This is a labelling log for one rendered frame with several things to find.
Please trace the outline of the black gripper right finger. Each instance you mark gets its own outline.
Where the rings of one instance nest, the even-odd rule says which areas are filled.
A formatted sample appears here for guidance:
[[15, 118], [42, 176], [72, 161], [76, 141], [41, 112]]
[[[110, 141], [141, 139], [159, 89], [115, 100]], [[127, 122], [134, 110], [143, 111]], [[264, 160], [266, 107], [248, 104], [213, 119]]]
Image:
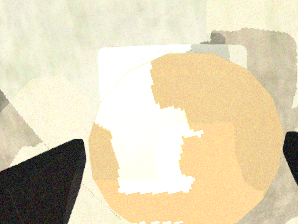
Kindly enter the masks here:
[[291, 175], [298, 184], [298, 132], [287, 132], [283, 143], [283, 156], [289, 165]]

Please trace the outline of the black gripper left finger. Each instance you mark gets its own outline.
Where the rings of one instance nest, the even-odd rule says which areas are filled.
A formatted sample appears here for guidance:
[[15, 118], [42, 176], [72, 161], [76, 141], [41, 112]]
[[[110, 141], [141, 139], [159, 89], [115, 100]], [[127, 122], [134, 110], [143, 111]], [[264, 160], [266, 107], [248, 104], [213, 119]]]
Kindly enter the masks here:
[[84, 140], [0, 171], [0, 224], [68, 224], [86, 164]]

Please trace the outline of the white balance beam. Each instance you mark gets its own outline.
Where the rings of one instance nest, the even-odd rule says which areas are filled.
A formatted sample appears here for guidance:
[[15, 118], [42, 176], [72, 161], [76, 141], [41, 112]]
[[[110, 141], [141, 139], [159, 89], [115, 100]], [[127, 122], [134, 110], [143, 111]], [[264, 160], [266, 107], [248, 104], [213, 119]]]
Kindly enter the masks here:
[[246, 48], [241, 44], [164, 44], [104, 47], [98, 49], [97, 52], [98, 80], [100, 80], [98, 97], [100, 97], [100, 101], [108, 95], [110, 89], [126, 73], [169, 52], [212, 52], [214, 55], [225, 57], [225, 59], [247, 69]]

